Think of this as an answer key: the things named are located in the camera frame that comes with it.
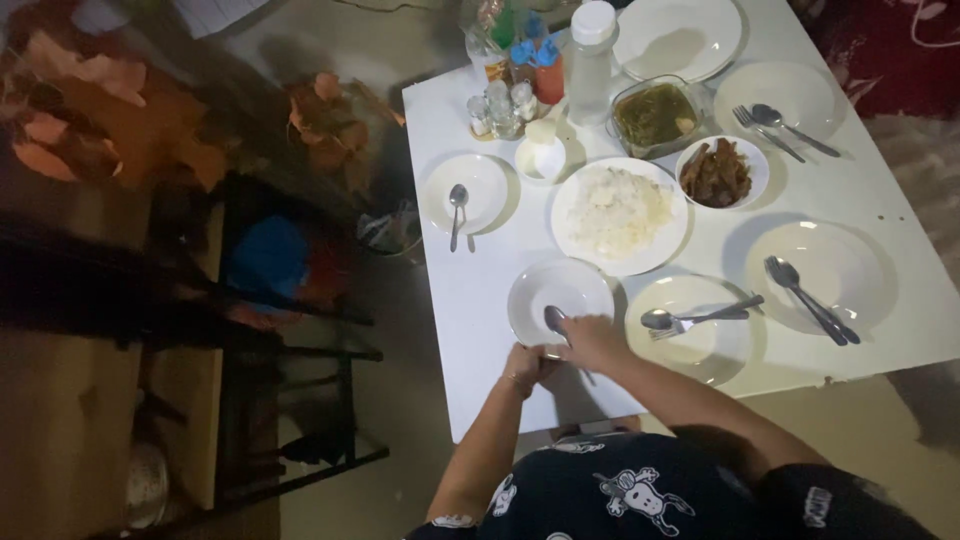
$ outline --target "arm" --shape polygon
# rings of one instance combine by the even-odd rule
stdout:
[[[623,386],[681,438],[712,432],[741,443],[739,473],[754,484],[780,466],[828,464],[804,441],[723,392],[634,355],[610,319],[564,321],[573,349],[564,358]]]
[[[534,384],[556,367],[556,362],[541,360],[541,354],[541,347],[514,345],[503,376],[446,466],[427,510],[427,522],[452,515],[469,516],[478,522],[487,512],[496,486],[514,465],[523,400],[530,396]]]

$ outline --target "glass dish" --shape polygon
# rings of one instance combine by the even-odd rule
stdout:
[[[692,118],[692,129],[686,133],[679,134],[679,136],[675,138],[658,143],[644,144],[636,140],[631,140],[627,135],[629,130],[620,125],[614,115],[617,106],[631,96],[660,85],[673,86],[680,91],[682,96],[690,104],[694,116]],[[707,103],[707,90],[702,85],[688,83],[676,75],[661,75],[653,79],[648,79],[638,85],[631,86],[613,98],[607,131],[611,136],[616,137],[616,139],[620,141],[623,150],[631,158],[637,158],[638,160],[655,160],[656,158],[662,158],[663,156],[669,156],[670,154],[679,152],[689,146],[694,140],[705,136],[705,121],[709,115]]]

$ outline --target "rice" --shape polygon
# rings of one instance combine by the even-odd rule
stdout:
[[[623,169],[591,167],[568,215],[572,239],[602,258],[626,258],[650,245],[673,218],[672,206],[668,187]]]

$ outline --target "white bottle cap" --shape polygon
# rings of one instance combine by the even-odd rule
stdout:
[[[570,33],[582,45],[596,45],[613,35],[616,11],[603,0],[586,2],[573,12]]]

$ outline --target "green vegetable dish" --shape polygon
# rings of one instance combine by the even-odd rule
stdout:
[[[697,126],[697,115],[678,88],[656,85],[617,103],[613,121],[631,144],[654,146],[692,132]]]

